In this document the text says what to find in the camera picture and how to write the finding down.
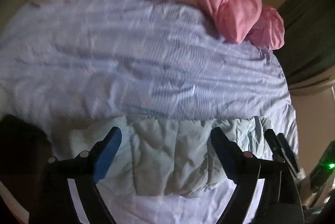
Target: green cloth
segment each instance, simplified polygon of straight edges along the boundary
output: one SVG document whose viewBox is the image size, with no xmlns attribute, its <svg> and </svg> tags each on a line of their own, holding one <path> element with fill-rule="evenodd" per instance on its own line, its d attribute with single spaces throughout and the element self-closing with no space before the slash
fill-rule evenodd
<svg viewBox="0 0 335 224">
<path fill-rule="evenodd" d="M 285 45 L 274 51 L 288 85 L 335 65 L 335 0 L 287 0 L 279 9 Z"/>
</svg>

